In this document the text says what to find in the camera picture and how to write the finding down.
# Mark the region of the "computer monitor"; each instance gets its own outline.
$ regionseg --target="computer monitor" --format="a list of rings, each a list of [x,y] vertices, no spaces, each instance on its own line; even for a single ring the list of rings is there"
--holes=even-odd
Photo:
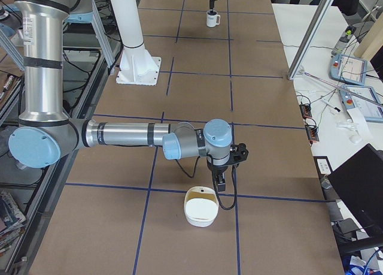
[[[382,235],[383,151],[367,144],[328,178],[367,234]]]

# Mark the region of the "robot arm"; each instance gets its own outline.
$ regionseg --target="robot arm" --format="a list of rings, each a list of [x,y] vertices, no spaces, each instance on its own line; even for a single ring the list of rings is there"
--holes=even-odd
[[[63,113],[62,24],[70,13],[89,14],[91,2],[15,0],[23,13],[26,108],[9,139],[12,155],[26,166],[42,168],[83,147],[163,146],[167,159],[207,157],[215,187],[223,191],[224,171],[248,154],[244,144],[232,145],[230,125],[223,120],[194,129],[189,123],[96,123]]]

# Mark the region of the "brown table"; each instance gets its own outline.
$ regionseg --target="brown table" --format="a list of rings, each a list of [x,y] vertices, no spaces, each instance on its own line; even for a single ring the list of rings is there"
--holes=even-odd
[[[343,273],[270,0],[217,1],[212,29],[207,5],[141,1],[145,46],[162,57],[158,84],[111,76],[95,119],[227,120],[250,151],[236,174],[237,207],[193,227],[183,201],[190,187],[211,186],[205,160],[189,179],[161,149],[84,149],[30,274]],[[191,170],[194,159],[181,163]]]

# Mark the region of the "white bowl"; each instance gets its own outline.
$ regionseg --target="white bowl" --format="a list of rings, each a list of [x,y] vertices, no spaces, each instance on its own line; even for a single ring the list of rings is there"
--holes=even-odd
[[[186,220],[197,227],[213,223],[218,215],[218,199],[213,189],[204,186],[190,188],[185,196],[184,212]]]

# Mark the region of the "white mug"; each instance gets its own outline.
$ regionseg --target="white mug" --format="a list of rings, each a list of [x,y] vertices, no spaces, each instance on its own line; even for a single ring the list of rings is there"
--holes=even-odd
[[[216,11],[209,10],[206,13],[206,25],[210,28],[215,27],[216,25],[219,25],[221,22],[221,16]]]

